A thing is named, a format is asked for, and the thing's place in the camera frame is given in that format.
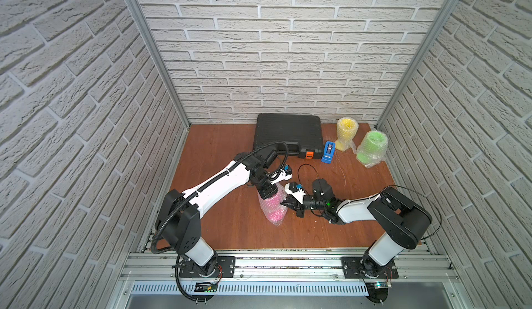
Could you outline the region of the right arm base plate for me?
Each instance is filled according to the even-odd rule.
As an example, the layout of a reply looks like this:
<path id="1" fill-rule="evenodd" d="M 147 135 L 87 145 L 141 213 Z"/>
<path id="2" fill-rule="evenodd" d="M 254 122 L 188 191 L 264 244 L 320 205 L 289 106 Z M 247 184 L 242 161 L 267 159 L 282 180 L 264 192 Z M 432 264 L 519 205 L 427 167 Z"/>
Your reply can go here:
<path id="1" fill-rule="evenodd" d="M 398 270 L 394 260 L 386 265 L 378 265 L 365 256 L 345 256 L 341 258 L 345 279 L 398 279 Z"/>

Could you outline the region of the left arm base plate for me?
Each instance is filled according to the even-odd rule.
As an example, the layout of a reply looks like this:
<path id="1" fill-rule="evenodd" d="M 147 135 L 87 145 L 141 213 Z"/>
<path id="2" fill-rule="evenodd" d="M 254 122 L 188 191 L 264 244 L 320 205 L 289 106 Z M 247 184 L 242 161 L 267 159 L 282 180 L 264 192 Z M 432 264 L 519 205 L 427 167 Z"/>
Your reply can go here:
<path id="1" fill-rule="evenodd" d="M 205 265 L 198 265 L 195 261 L 187 259 L 179 266 L 180 278 L 232 278 L 236 265 L 235 256 L 214 255 Z"/>

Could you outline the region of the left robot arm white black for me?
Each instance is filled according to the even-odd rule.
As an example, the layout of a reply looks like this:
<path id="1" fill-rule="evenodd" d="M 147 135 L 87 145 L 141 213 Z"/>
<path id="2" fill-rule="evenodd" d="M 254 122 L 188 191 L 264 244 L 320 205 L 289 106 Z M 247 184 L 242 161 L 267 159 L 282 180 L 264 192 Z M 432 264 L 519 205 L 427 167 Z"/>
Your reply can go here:
<path id="1" fill-rule="evenodd" d="M 169 191 L 159 210 L 150 251 L 175 252 L 194 262 L 203 275 L 211 274 L 218 266 L 218 254 L 202 237 L 201 219 L 221 199 L 245 184 L 256 187 L 263 200 L 280 192 L 279 183 L 292 178 L 292 168 L 284 155 L 278 168 L 268 171 L 277 157 L 277 151 L 270 149 L 272 146 L 267 144 L 236 155 L 220 172 L 182 193 Z"/>

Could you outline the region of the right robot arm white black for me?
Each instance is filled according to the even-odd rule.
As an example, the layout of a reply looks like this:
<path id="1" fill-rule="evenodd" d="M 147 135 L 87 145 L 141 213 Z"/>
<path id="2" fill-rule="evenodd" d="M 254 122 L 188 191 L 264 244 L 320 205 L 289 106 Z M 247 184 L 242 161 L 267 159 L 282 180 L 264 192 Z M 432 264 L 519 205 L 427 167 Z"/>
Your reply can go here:
<path id="1" fill-rule="evenodd" d="M 306 211 L 317 210 L 331 224 L 373 220 L 384 229 L 360 259 L 360 270 L 369 277 L 378 276 L 403 250 L 415 249 L 432 223 L 432 216 L 422 206 L 391 186 L 358 200 L 337 199 L 324 179 L 313 182 L 310 195 L 296 182 L 287 184 L 285 192 L 287 198 L 281 204 L 300 218 Z"/>

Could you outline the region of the bubble wrap stack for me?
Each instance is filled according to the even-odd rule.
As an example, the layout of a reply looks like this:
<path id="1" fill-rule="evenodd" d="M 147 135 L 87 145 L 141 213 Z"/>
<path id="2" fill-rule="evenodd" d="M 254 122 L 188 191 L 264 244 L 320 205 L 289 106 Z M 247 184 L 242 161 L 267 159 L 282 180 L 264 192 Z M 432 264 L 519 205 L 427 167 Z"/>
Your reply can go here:
<path id="1" fill-rule="evenodd" d="M 265 217 L 276 227 L 283 222 L 288 208 L 281 203 L 287 198 L 284 187 L 277 183 L 277 193 L 271 198 L 263 199 L 259 195 L 259 205 Z"/>

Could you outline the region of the pink plastic wine glass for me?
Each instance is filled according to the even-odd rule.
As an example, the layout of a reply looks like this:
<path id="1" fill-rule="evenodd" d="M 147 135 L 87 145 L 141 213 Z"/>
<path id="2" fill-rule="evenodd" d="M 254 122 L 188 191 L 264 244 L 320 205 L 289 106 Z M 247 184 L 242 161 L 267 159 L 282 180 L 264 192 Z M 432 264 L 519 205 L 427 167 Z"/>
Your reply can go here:
<path id="1" fill-rule="evenodd" d="M 266 200 L 265 202 L 265 208 L 264 213 L 266 218 L 272 223 L 272 224 L 281 224 L 288 208 L 285 206 L 282 206 L 281 203 L 277 200 Z"/>

